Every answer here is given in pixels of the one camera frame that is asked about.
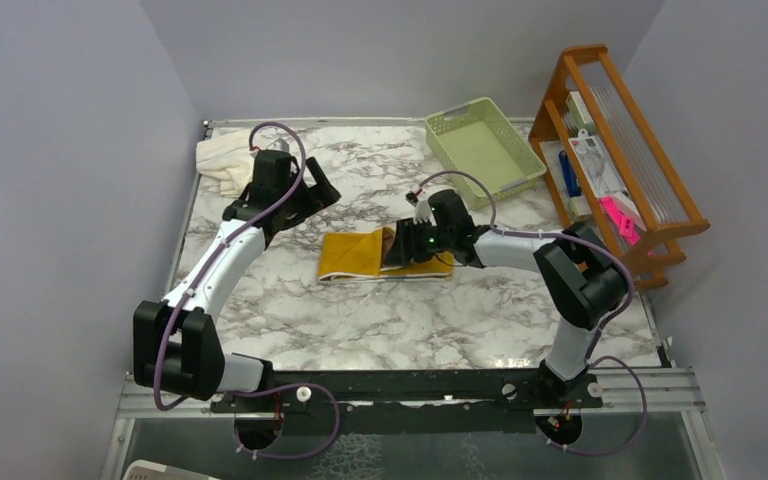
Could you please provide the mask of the brown yellow bear towel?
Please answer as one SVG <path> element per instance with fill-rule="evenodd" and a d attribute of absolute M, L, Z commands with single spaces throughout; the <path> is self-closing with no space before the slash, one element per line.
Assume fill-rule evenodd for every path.
<path fill-rule="evenodd" d="M 381 227 L 371 232 L 328 232 L 324 235 L 316 279 L 319 283 L 447 280 L 455 271 L 451 254 L 443 253 L 423 263 L 390 266 L 383 263 L 395 240 L 395 230 Z"/>

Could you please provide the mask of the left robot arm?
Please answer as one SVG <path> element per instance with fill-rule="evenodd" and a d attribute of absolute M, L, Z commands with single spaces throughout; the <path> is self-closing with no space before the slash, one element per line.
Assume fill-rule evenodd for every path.
<path fill-rule="evenodd" d="M 273 401 L 270 362 L 224 353 L 215 321 L 248 268 L 274 237 L 335 204 L 341 195 L 315 158 L 303 162 L 278 150 L 254 158 L 253 177 L 222 213 L 208 251 L 160 301 L 133 314 L 133 375 L 137 384 L 208 400 L 235 392 L 258 411 Z"/>

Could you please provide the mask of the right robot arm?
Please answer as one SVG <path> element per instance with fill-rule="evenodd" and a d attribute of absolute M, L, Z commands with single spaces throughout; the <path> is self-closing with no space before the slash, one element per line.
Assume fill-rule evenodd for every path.
<path fill-rule="evenodd" d="M 552 407 L 572 399 L 588 370 L 601 321 L 619 310 L 633 285 L 595 232 L 583 223 L 544 234 L 477 224 L 451 189 L 427 199 L 411 191 L 406 199 L 414 214 L 397 221 L 382 253 L 383 265 L 419 266 L 448 253 L 466 267 L 540 274 L 561 320 L 538 367 L 537 393 Z"/>

